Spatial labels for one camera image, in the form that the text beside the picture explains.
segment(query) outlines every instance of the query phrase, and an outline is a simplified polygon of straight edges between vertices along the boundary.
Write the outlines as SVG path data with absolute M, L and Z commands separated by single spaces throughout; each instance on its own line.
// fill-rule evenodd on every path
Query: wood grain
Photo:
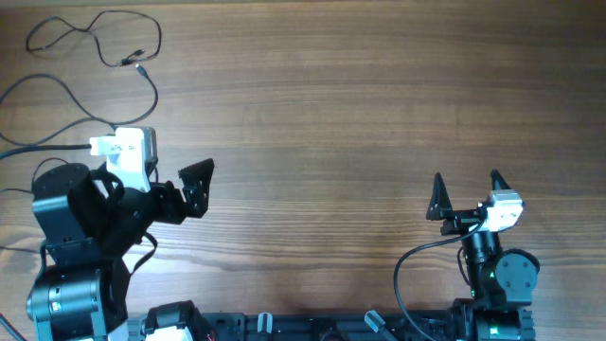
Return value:
M 441 171 L 455 207 L 483 199 L 498 168 L 522 194 L 521 224 L 503 235 L 542 262 L 532 310 L 540 340 L 606 332 L 606 34 L 601 2 L 401 1 L 141 6 L 162 24 L 145 63 L 160 102 L 160 177 L 213 157 L 202 220 L 154 224 L 154 258 L 134 276 L 133 315 L 193 299 L 203 311 L 254 314 L 395 311 L 391 275 L 406 250 L 438 240 L 424 220 Z M 27 33 L 46 16 L 85 26 L 101 8 L 0 11 L 0 88 L 35 72 L 63 79 L 100 116 L 135 117 L 152 91 L 132 68 L 108 69 L 90 37 L 34 57 Z M 36 42 L 63 32 L 48 27 Z M 153 50 L 150 23 L 107 17 L 109 61 Z M 82 113 L 49 81 L 17 89 L 0 130 L 24 141 Z M 89 123 L 55 143 L 104 135 Z M 0 146 L 10 148 L 8 144 Z M 27 188 L 48 156 L 91 167 L 82 152 L 3 160 L 2 187 Z M 0 244 L 36 248 L 31 198 L 0 196 Z M 458 245 L 412 258 L 401 272 L 413 308 L 469 296 Z M 135 246 L 131 266 L 149 250 Z M 34 338 L 25 299 L 40 261 L 0 252 L 0 311 Z M 0 331 L 0 339 L 8 339 Z

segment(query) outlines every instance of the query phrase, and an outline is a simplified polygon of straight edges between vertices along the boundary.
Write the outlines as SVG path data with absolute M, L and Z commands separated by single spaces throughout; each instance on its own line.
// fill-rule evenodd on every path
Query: cable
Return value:
M 153 172 L 155 173 L 155 182 L 158 183 L 160 180 L 160 174 L 158 173 L 158 165 L 153 167 Z
M 36 275 L 36 280 L 34 281 L 34 283 L 36 281 L 38 281 L 38 279 L 40 279 L 46 271 L 46 247 L 47 246 L 48 246 L 47 240 L 43 240 L 40 243 L 40 251 L 38 251 L 38 253 L 40 254 L 40 271 L 38 271 L 38 275 Z
M 423 337 L 427 338 L 430 341 L 436 341 L 436 339 L 434 339 L 433 337 L 429 336 L 424 331 L 422 331 L 421 328 L 417 325 L 417 323 L 415 323 L 413 318 L 410 316 L 410 314 L 406 310 L 406 307 L 404 307 L 404 303 L 403 303 L 403 301 L 401 299 L 401 295 L 400 295 L 400 288 L 398 286 L 398 273 L 400 271 L 400 267 L 408 257 L 414 255 L 415 253 L 417 253 L 419 251 L 422 251 L 422 250 L 425 250 L 428 248 L 432 248 L 432 247 L 436 247 L 436 246 L 446 245 L 446 244 L 449 244 L 452 242 L 460 242 L 460 241 L 472 236 L 474 233 L 479 231 L 480 228 L 482 228 L 482 223 L 478 224 L 476 228 L 470 230 L 469 232 L 467 232 L 466 234 L 464 234 L 462 236 L 450 238 L 445 241 L 430 242 L 425 245 L 417 246 L 414 249 L 406 252 L 402 257 L 400 257 L 400 259 L 398 260 L 398 263 L 396 264 L 396 268 L 394 269 L 394 291 L 396 292 L 396 299 L 398 300 L 398 304 L 400 305 L 400 308 L 401 308 L 402 312 L 404 313 L 404 316 L 406 317 L 406 319 L 408 319 L 408 322 L 410 322 L 411 326 L 413 326 Z
M 103 54 L 101 53 L 101 44 L 98 40 L 97 35 L 95 35 L 95 33 L 93 33 L 93 30 L 91 30 L 91 28 L 93 27 L 93 25 L 95 24 L 95 22 L 97 21 L 97 19 L 105 14 L 105 13 L 127 13 L 127 14 L 133 14 L 133 15 L 139 15 L 143 18 L 146 19 L 150 19 L 152 20 L 156 27 L 158 28 L 158 47 L 156 48 L 155 52 L 153 52 L 150 56 L 145 57 L 145 58 L 138 58 L 138 59 L 133 59 L 133 57 L 138 57 L 141 56 L 145 53 L 144 49 L 138 49 L 135 52 L 131 53 L 127 58 L 120 60 L 117 63 L 114 64 L 110 64 L 105 62 L 105 59 L 103 58 Z M 53 21 L 59 21 L 62 22 L 64 24 L 66 24 L 68 27 L 70 27 L 69 30 L 67 30 L 64 34 L 62 34 L 59 38 L 57 38 L 55 41 L 53 41 L 52 43 L 50 43 L 49 45 L 45 45 L 45 46 L 41 46 L 41 47 L 31 47 L 29 45 L 29 41 L 31 40 L 31 37 L 33 37 L 33 35 L 44 25 L 53 22 Z M 117 66 L 124 66 L 124 65 L 129 65 L 131 63 L 141 63 L 144 61 L 149 61 L 154 59 L 158 53 L 160 53 L 160 46 L 162 44 L 162 28 L 160 27 L 160 23 L 158 23 L 157 20 L 155 20 L 154 18 L 150 17 L 147 14 L 143 14 L 140 12 L 136 12 L 136 11 L 132 11 L 132 10 L 123 10 L 123 9 L 108 9 L 108 10 L 104 10 L 101 13 L 97 14 L 97 16 L 95 17 L 95 19 L 93 19 L 93 21 L 91 22 L 91 24 L 87 27 L 87 28 L 77 28 L 74 27 L 73 25 L 69 24 L 67 21 L 65 21 L 63 18 L 58 17 L 58 16 L 51 16 L 45 20 L 43 20 L 40 24 L 36 25 L 35 28 L 33 28 L 29 34 L 27 35 L 26 38 L 26 51 L 29 53 L 34 53 L 36 51 L 41 51 L 41 50 L 45 50 L 48 49 L 50 47 L 52 47 L 53 45 L 55 45 L 56 43 L 58 43 L 61 39 L 63 39 L 65 36 L 67 36 L 68 34 L 72 33 L 72 32 L 82 32 L 82 33 L 86 33 L 89 34 L 91 36 L 93 36 L 93 38 L 95 39 L 95 44 L 97 45 L 97 53 L 98 53 L 98 57 L 101 59 L 101 62 L 103 64 L 105 64 L 105 66 L 108 67 L 117 67 Z
M 43 144 L 45 142 L 47 142 L 48 140 L 54 138 L 55 136 L 63 133 L 64 131 L 66 131 L 67 129 L 84 123 L 84 122 L 90 122 L 90 121 L 98 121 L 101 123 L 105 123 L 107 125 L 109 125 L 112 129 L 116 129 L 116 126 L 120 126 L 120 125 L 127 125 L 127 124 L 133 124 L 136 123 L 140 120 L 143 120 L 145 118 L 147 118 L 155 109 L 156 105 L 158 105 L 158 89 L 155 87 L 155 84 L 153 83 L 152 79 L 150 78 L 150 76 L 148 76 L 147 71 L 143 68 L 143 66 L 137 64 L 136 65 L 136 69 L 139 72 L 139 74 L 141 76 L 143 76 L 151 85 L 151 88 L 153 89 L 153 104 L 151 105 L 150 109 L 148 109 L 148 111 L 146 111 L 143 115 L 133 118 L 133 119 L 129 119 L 129 120 L 125 120 L 125 121 L 110 121 L 101 117 L 96 117 L 93 114 L 91 114 L 88 110 L 86 110 L 82 104 L 80 104 L 80 102 L 76 99 L 76 97 L 74 96 L 74 94 L 72 94 L 71 90 L 69 89 L 69 87 L 67 87 L 67 85 L 61 81 L 60 79 L 58 79 L 57 77 L 53 76 L 53 75 L 49 75 L 49 74 L 34 74 L 34 75 L 29 75 L 29 76 L 25 76 L 23 78 L 21 78 L 20 80 L 18 80 L 17 82 L 15 82 L 13 85 L 11 85 L 9 87 L 9 89 L 2 95 L 2 97 L 0 97 L 0 104 L 2 104 L 2 101 L 4 101 L 4 99 L 10 94 L 10 92 L 12 90 L 14 90 L 17 86 L 19 86 L 21 83 L 23 83 L 24 81 L 28 81 L 28 80 L 34 80 L 34 79 L 50 79 L 53 80 L 55 82 L 57 82 L 62 88 L 63 90 L 65 90 L 67 92 L 67 94 L 69 95 L 69 97 L 74 101 L 74 103 L 76 103 L 76 105 L 78 105 L 78 107 L 88 116 L 86 118 L 81 118 L 81 119 L 77 119 L 69 124 L 67 124 L 66 126 L 64 126 L 63 128 L 61 128 L 60 130 L 58 130 L 57 132 L 39 140 L 36 142 L 31 142 L 31 143 L 25 143 L 25 142 L 18 142 L 15 141 L 13 139 L 10 139 L 6 136 L 4 136 L 2 133 L 0 133 L 0 138 L 7 141 L 8 143 L 11 143 L 13 145 L 16 146 L 22 146 L 22 147 L 33 147 L 33 146 L 38 146 L 40 144 Z M 10 155 L 4 156 L 2 155 L 2 157 L 0 157 L 0 159 L 8 157 Z
M 38 164 L 38 167 L 36 167 L 36 170 L 34 171 L 33 175 L 31 175 L 31 188 L 34 189 L 34 181 L 36 181 L 36 174 L 38 174 L 38 170 L 40 169 L 40 167 L 45 164 L 48 161 L 51 160 L 57 160 L 57 161 L 62 161 L 65 165 L 69 165 L 69 162 L 63 160 L 60 157 L 49 157 L 47 159 L 44 159 L 41 163 Z
M 458 252 L 456 253 L 456 262 L 458 263 L 458 271 L 461 272 L 461 276 L 463 277 L 463 280 L 465 280 L 465 283 L 468 286 L 471 286 L 470 281 L 467 279 L 467 275 L 465 275 L 465 270 L 463 270 L 463 263 L 461 262 L 461 252 L 463 252 L 463 246 L 461 246 L 461 248 L 459 248 Z
M 0 250 L 16 251 L 16 252 L 28 252 L 28 253 L 33 253 L 33 254 L 36 254 L 36 255 L 38 254 L 38 251 L 26 249 L 26 248 L 23 248 L 23 247 L 0 246 Z
M 19 192 L 22 192 L 22 193 L 32 194 L 31 190 L 21 189 L 21 188 L 4 188 L 4 189 L 0 189 L 0 194 L 6 193 L 8 191 L 19 191 Z
M 2 324 L 2 326 L 4 326 L 4 328 L 7 329 L 7 332 L 9 332 L 10 336 L 14 337 L 15 340 L 26 341 L 26 339 L 19 333 L 19 331 L 17 331 L 16 328 L 14 328 L 10 324 L 10 322 L 2 315 L 2 313 L 0 313 L 0 323 Z
M 15 148 L 10 151 L 0 153 L 0 160 L 13 156 L 20 153 L 30 152 L 44 152 L 44 151 L 77 151 L 77 150 L 89 150 L 92 146 L 90 144 L 81 145 L 43 145 L 43 146 L 26 146 L 21 148 Z
M 151 233 L 145 232 L 143 235 L 145 236 L 145 238 L 148 239 L 148 241 L 151 242 L 151 245 L 153 245 L 153 249 L 150 252 L 148 252 L 147 254 L 145 254 L 145 256 L 141 257 L 140 260 L 137 261 L 137 263 L 134 265 L 133 271 L 131 272 L 131 277 L 134 275 L 134 272 L 136 271 L 136 269 L 138 269 L 141 265 L 145 264 L 146 261 L 150 260 L 150 258 L 155 253 L 155 249 L 158 248 L 158 241 L 152 236 Z

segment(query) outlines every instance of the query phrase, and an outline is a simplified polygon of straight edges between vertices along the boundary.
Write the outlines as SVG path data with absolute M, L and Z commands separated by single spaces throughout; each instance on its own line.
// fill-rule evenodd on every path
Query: black plastic part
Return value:
M 51 244 L 96 236 L 106 224 L 105 197 L 82 164 L 67 164 L 41 175 L 32 187 L 33 213 Z
M 208 210 L 210 179 L 214 170 L 215 163 L 212 159 L 179 170 L 187 202 L 187 216 L 202 218 Z
M 534 331 L 532 312 L 483 312 L 475 319 L 477 341 L 506 340 L 533 341 Z
M 151 184 L 150 195 L 158 200 L 155 221 L 167 224 L 180 224 L 187 217 L 187 206 L 179 189 L 171 181 L 165 184 Z
M 27 304 L 38 340 L 102 339 L 128 317 L 128 275 L 123 261 L 69 272 L 50 267 Z
M 477 341 L 499 340 L 482 338 L 490 327 L 497 323 L 503 335 L 519 333 L 523 341 L 534 340 L 534 323 L 531 312 L 485 312 L 474 311 L 472 301 L 457 299 L 451 309 L 444 311 L 411 312 L 422 328 L 431 332 L 438 341 Z M 129 319 L 129 341 L 143 341 L 150 314 L 138 319 Z M 364 316 L 339 314 L 275 315 L 271 333 L 257 332 L 258 317 L 243 314 L 213 313 L 202 314 L 210 327 L 217 332 L 220 341 L 385 341 L 384 336 L 375 333 L 364 322 Z M 382 315 L 385 328 L 398 340 L 425 341 L 418 332 L 398 314 Z
M 506 254 L 480 273 L 481 286 L 493 310 L 516 310 L 532 304 L 538 271 L 532 261 L 518 254 Z
M 445 219 L 440 228 L 442 236 L 462 235 L 480 224 L 486 212 L 482 208 L 453 211 L 453 217 Z
M 490 172 L 490 178 L 492 179 L 492 190 L 511 189 L 508 183 L 505 182 L 503 176 L 501 176 L 499 170 L 492 170 Z
M 436 173 L 434 177 L 434 189 L 432 199 L 427 207 L 426 219 L 431 221 L 451 218 L 453 216 L 453 205 L 448 197 L 446 185 L 442 180 L 442 175 Z
M 494 262 L 503 251 L 499 242 L 499 235 L 486 231 L 477 232 L 463 240 L 462 243 L 473 298 L 477 302 L 476 305 L 488 306 L 489 303 L 484 302 L 487 294 L 482 287 L 480 274 L 484 267 Z

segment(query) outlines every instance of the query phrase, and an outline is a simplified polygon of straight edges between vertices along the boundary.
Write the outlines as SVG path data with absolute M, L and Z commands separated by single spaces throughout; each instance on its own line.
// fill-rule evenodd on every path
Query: white component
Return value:
M 177 326 L 166 327 L 153 331 L 145 337 L 146 341 L 193 341 L 188 327 L 180 330 Z
M 145 166 L 158 158 L 153 128 L 120 127 L 115 136 L 91 137 L 89 141 L 91 155 L 107 155 L 107 171 L 122 180 L 125 188 L 150 191 Z
M 492 207 L 487 207 L 488 216 L 482 223 L 482 231 L 499 232 L 514 226 L 524 210 L 524 201 L 513 189 L 493 190 L 489 194 Z
M 258 315 L 257 332 L 272 333 L 274 329 L 274 316 L 271 313 L 261 313 Z

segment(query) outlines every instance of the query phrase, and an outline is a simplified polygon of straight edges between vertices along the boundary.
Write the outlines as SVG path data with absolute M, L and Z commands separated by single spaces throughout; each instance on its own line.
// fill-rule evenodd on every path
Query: black cable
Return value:
M 15 340 L 26 341 L 26 339 L 19 333 L 19 331 L 17 331 L 16 328 L 14 328 L 10 324 L 10 322 L 2 315 L 2 313 L 0 313 L 0 323 L 2 324 L 2 326 L 4 326 L 4 328 L 7 329 L 7 332 L 9 332 L 10 336 L 14 337 Z
M 465 283 L 468 286 L 471 286 L 470 281 L 467 279 L 467 275 L 465 275 L 465 270 L 463 270 L 463 263 L 461 262 L 461 252 L 463 252 L 463 246 L 461 246 L 461 248 L 459 248 L 458 252 L 456 253 L 456 262 L 458 263 L 458 271 L 461 272 L 461 276 L 463 277 L 463 280 L 465 280 Z
M 36 275 L 36 280 L 34 281 L 34 283 L 36 281 L 38 281 L 38 279 L 40 279 L 46 271 L 46 247 L 47 246 L 48 246 L 47 240 L 43 240 L 40 243 L 40 251 L 39 251 L 39 253 L 40 253 L 40 271 L 38 271 L 38 275 Z
M 143 235 L 145 236 L 145 238 L 148 239 L 148 241 L 151 242 L 151 244 L 153 245 L 153 249 L 147 254 L 145 254 L 145 256 L 141 257 L 141 259 L 134 265 L 133 271 L 131 272 L 131 276 L 134 275 L 136 269 L 138 269 L 141 265 L 145 264 L 146 261 L 150 260 L 150 258 L 155 253 L 155 249 L 158 248 L 158 241 L 152 236 L 151 233 L 145 232 Z
M 31 175 L 31 188 L 34 189 L 34 181 L 36 181 L 36 174 L 38 174 L 38 171 L 40 170 L 40 167 L 45 164 L 48 161 L 51 160 L 57 160 L 57 161 L 62 161 L 65 165 L 68 165 L 69 162 L 63 160 L 60 157 L 49 157 L 47 159 L 44 159 L 41 163 L 38 164 L 38 167 L 36 167 L 36 170 L 34 171 L 33 175 Z
M 31 190 L 21 189 L 21 188 L 4 188 L 4 189 L 0 189 L 0 194 L 6 193 L 8 191 L 19 191 L 19 192 L 22 192 L 22 193 L 32 194 Z
M 155 173 L 155 182 L 158 183 L 160 180 L 160 174 L 158 173 L 158 166 L 153 167 L 153 172 Z
M 0 153 L 0 160 L 13 156 L 20 153 L 30 152 L 44 152 L 44 151 L 77 151 L 77 150 L 89 150 L 92 146 L 90 144 L 81 145 L 43 145 L 43 146 L 26 146 L 21 148 L 15 148 L 10 151 Z
M 4 136 L 2 133 L 0 133 L 0 138 L 3 139 L 3 140 L 5 140 L 5 141 L 7 141 L 8 143 L 11 143 L 11 144 L 16 145 L 16 146 L 32 147 L 32 146 L 37 146 L 37 145 L 43 144 L 43 143 L 47 142 L 48 140 L 52 139 L 53 137 L 55 137 L 55 136 L 63 133 L 67 129 L 69 129 L 69 128 L 75 126 L 75 125 L 84 123 L 84 122 L 98 121 L 98 122 L 105 123 L 105 124 L 109 125 L 112 129 L 115 130 L 116 126 L 133 124 L 133 123 L 136 123 L 136 122 L 138 122 L 140 120 L 143 120 L 143 119 L 147 118 L 153 112 L 153 110 L 155 109 L 156 105 L 158 105 L 158 89 L 155 87 L 155 84 L 153 83 L 153 81 L 150 78 L 150 76 L 148 76 L 148 73 L 143 68 L 143 66 L 141 66 L 141 65 L 138 64 L 136 66 L 136 69 L 139 72 L 139 74 L 141 76 L 143 76 L 150 83 L 151 88 L 153 89 L 153 96 L 154 96 L 154 98 L 153 98 L 153 104 L 151 105 L 150 109 L 148 109 L 148 111 L 146 111 L 143 115 L 141 115 L 139 117 L 136 117 L 136 118 L 133 118 L 133 119 L 125 120 L 125 121 L 110 121 L 110 120 L 107 120 L 107 119 L 104 119 L 104 118 L 101 118 L 101 117 L 96 117 L 93 114 L 91 114 L 88 110 L 86 110 L 82 106 L 82 104 L 80 104 L 80 102 L 76 99 L 76 97 L 74 96 L 74 94 L 72 94 L 72 92 L 69 89 L 69 87 L 67 87 L 67 85 L 63 81 L 61 81 L 57 77 L 55 77 L 53 75 L 49 75 L 49 74 L 34 74 L 34 75 L 25 76 L 25 77 L 21 78 L 20 80 L 18 80 L 17 82 L 15 82 L 13 85 L 11 85 L 9 87 L 9 89 L 2 95 L 2 97 L 0 97 L 0 104 L 2 104 L 2 101 L 10 94 L 10 92 L 12 90 L 14 90 L 17 86 L 19 86 L 19 84 L 23 83 L 24 81 L 46 78 L 46 79 L 50 79 L 50 80 L 53 80 L 53 81 L 57 82 L 63 88 L 63 90 L 65 90 L 67 92 L 67 94 L 74 101 L 74 103 L 76 103 L 76 105 L 78 105 L 78 107 L 88 117 L 77 119 L 77 120 L 75 120 L 75 121 L 67 124 L 66 126 L 64 126 L 63 128 L 61 128 L 57 132 L 55 132 L 55 133 L 53 133 L 53 134 L 51 134 L 51 135 L 49 135 L 49 136 L 47 136 L 47 137 L 39 140 L 39 141 L 36 141 L 36 142 L 31 142 L 31 143 L 18 142 L 18 141 L 15 141 L 13 139 L 10 139 L 10 138 Z
M 400 259 L 398 260 L 398 263 L 396 264 L 396 268 L 394 269 L 394 291 L 396 292 L 396 299 L 398 300 L 398 304 L 400 305 L 400 308 L 401 308 L 402 312 L 404 313 L 404 316 L 406 317 L 406 319 L 408 319 L 411 326 L 413 326 L 423 337 L 427 338 L 430 341 L 436 341 L 436 339 L 434 339 L 433 337 L 429 336 L 424 331 L 422 331 L 421 328 L 417 325 L 417 323 L 415 323 L 413 318 L 410 316 L 410 314 L 406 310 L 406 307 L 404 307 L 404 303 L 403 303 L 403 301 L 401 299 L 401 295 L 400 295 L 400 288 L 398 286 L 398 273 L 400 271 L 400 267 L 408 257 L 414 255 L 415 253 L 417 253 L 419 251 L 422 251 L 422 250 L 425 250 L 428 248 L 432 248 L 432 247 L 436 247 L 436 246 L 446 245 L 446 244 L 449 244 L 452 242 L 460 242 L 460 241 L 472 236 L 474 233 L 479 231 L 480 228 L 482 228 L 482 223 L 478 224 L 476 228 L 470 230 L 469 232 L 467 232 L 466 234 L 464 234 L 462 236 L 450 238 L 445 241 L 430 242 L 425 245 L 417 246 L 414 249 L 406 252 L 402 257 L 400 257 Z
M 30 249 L 26 249 L 23 247 L 9 247 L 9 246 L 1 246 L 0 245 L 0 250 L 6 250 L 6 251 L 17 251 L 17 252 L 29 252 L 29 253 L 33 253 L 33 254 L 38 254 L 38 251 L 36 250 L 30 250 Z
M 98 37 L 95 33 L 93 33 L 93 30 L 91 29 L 93 27 L 93 25 L 95 24 L 95 22 L 97 21 L 97 19 L 105 14 L 105 13 L 127 13 L 127 14 L 133 14 L 133 15 L 139 15 L 143 18 L 146 19 L 150 19 L 152 20 L 156 27 L 158 28 L 158 47 L 156 48 L 155 52 L 153 52 L 150 56 L 145 57 L 145 58 L 133 58 L 133 57 L 138 57 L 141 56 L 145 53 L 144 49 L 138 49 L 135 52 L 133 52 L 132 54 L 130 54 L 127 58 L 122 59 L 120 61 L 118 61 L 117 63 L 114 64 L 110 64 L 105 62 L 105 59 L 103 58 L 103 54 L 101 53 L 101 44 L 98 40 Z M 45 46 L 41 46 L 41 47 L 31 47 L 29 45 L 29 41 L 31 40 L 31 37 L 33 37 L 33 35 L 44 25 L 53 22 L 53 21 L 59 21 L 62 22 L 64 24 L 66 24 L 68 27 L 70 27 L 70 29 L 68 29 L 64 34 L 62 34 L 59 38 L 57 38 L 55 41 L 53 41 L 52 43 L 50 43 L 49 45 L 45 45 Z M 35 28 L 33 28 L 29 34 L 27 35 L 26 38 L 26 51 L 29 53 L 33 53 L 36 51 L 41 51 L 44 49 L 48 49 L 50 47 L 52 47 L 53 45 L 55 45 L 56 43 L 58 43 L 61 39 L 63 39 L 65 36 L 67 36 L 68 34 L 72 33 L 72 32 L 82 32 L 82 33 L 86 33 L 89 34 L 91 36 L 93 36 L 93 38 L 95 39 L 95 44 L 97 45 L 97 53 L 98 53 L 98 57 L 101 59 L 101 62 L 103 64 L 105 64 L 108 67 L 117 67 L 117 66 L 123 66 L 123 65 L 129 65 L 131 63 L 141 63 L 144 61 L 149 61 L 154 59 L 158 53 L 160 53 L 160 46 L 162 44 L 162 28 L 160 27 L 160 23 L 158 23 L 157 20 L 155 20 L 154 18 L 150 17 L 147 14 L 143 14 L 140 12 L 136 12 L 136 11 L 132 11 L 132 10 L 123 10 L 123 9 L 108 9 L 108 10 L 104 10 L 101 13 L 99 13 L 95 19 L 93 19 L 93 21 L 91 22 L 91 24 L 87 27 L 87 28 L 78 28 L 78 27 L 74 27 L 73 25 L 69 24 L 67 21 L 65 21 L 63 18 L 58 17 L 58 16 L 51 16 L 45 20 L 43 20 L 40 24 L 36 25 Z

